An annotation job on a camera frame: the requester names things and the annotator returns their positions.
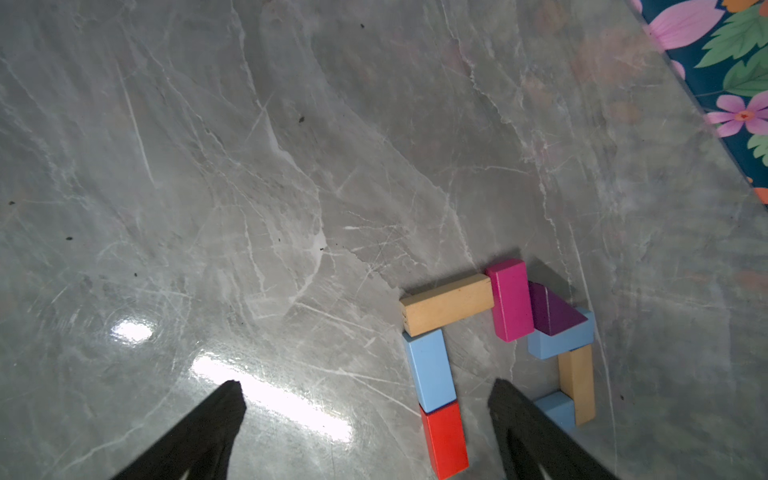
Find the red block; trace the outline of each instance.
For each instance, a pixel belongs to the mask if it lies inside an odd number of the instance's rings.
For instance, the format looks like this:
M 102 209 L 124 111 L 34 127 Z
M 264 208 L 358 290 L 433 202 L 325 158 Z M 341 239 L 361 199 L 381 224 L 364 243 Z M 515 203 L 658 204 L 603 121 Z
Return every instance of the red block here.
M 493 289 L 493 326 L 505 342 L 533 333 L 528 273 L 522 260 L 507 260 L 485 269 Z
M 450 402 L 432 413 L 424 413 L 423 409 L 421 412 L 429 461 L 437 478 L 443 480 L 466 470 L 469 458 L 458 402 Z

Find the green leaf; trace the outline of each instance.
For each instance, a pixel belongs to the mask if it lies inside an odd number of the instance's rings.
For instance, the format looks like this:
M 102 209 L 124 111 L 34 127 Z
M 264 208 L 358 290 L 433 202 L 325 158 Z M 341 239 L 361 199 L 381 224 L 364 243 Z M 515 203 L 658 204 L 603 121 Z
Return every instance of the green leaf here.
M 754 148 L 755 158 L 763 158 L 763 165 L 768 167 L 768 135 L 753 135 L 746 143 L 747 148 Z
M 709 67 L 729 57 L 741 58 L 757 45 L 763 47 L 768 43 L 768 17 L 758 14 L 761 4 L 749 7 L 742 12 L 734 13 L 725 25 L 715 30 L 712 40 L 703 46 L 709 50 L 696 68 Z
M 723 79 L 723 90 L 744 97 L 768 90 L 768 48 L 761 48 L 746 64 L 742 60 L 731 67 Z

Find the purple triangular block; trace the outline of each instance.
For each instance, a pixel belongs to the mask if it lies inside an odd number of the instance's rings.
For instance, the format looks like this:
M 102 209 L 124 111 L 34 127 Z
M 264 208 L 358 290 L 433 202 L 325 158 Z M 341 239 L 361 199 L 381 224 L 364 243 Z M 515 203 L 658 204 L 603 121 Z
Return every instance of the purple triangular block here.
M 586 316 L 581 315 L 546 286 L 528 282 L 528 289 L 531 292 L 533 326 L 539 332 L 553 336 L 587 321 Z

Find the pink block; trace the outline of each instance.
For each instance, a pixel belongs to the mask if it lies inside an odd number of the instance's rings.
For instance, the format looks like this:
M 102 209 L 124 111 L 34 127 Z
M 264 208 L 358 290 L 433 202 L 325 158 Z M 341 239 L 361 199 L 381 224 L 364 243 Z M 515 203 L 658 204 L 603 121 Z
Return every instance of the pink block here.
M 493 326 L 505 342 L 533 333 L 528 273 L 522 260 L 507 260 L 485 269 L 493 288 Z

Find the toy block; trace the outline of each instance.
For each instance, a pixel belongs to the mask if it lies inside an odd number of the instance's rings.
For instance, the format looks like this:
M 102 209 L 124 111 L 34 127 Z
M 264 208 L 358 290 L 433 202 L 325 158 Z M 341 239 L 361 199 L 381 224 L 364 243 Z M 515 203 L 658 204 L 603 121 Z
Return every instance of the toy block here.
M 540 398 L 534 404 L 549 417 L 552 422 L 558 424 L 563 430 L 573 429 L 576 426 L 576 410 L 574 401 L 563 392 L 555 392 Z
M 424 411 L 433 412 L 456 400 L 442 330 L 433 330 L 415 338 L 403 332 L 402 338 L 406 344 L 416 395 Z
M 587 321 L 586 316 L 581 315 L 546 286 L 529 282 L 529 287 L 533 325 L 539 332 L 553 336 Z
M 478 273 L 400 303 L 406 332 L 417 336 L 493 308 L 491 279 Z
M 594 341 L 594 313 L 577 307 L 576 310 L 587 317 L 587 321 L 549 336 L 546 333 L 534 331 L 528 335 L 528 352 L 537 359 L 545 360 L 561 353 L 579 349 Z
M 592 345 L 558 355 L 560 390 L 574 400 L 576 425 L 592 420 L 594 409 L 594 373 Z
M 429 461 L 439 480 L 452 477 L 469 467 L 458 402 L 450 403 L 432 413 L 426 413 L 422 409 L 422 424 L 427 438 Z
M 493 290 L 493 326 L 505 342 L 534 331 L 528 273 L 522 260 L 507 260 L 485 269 Z

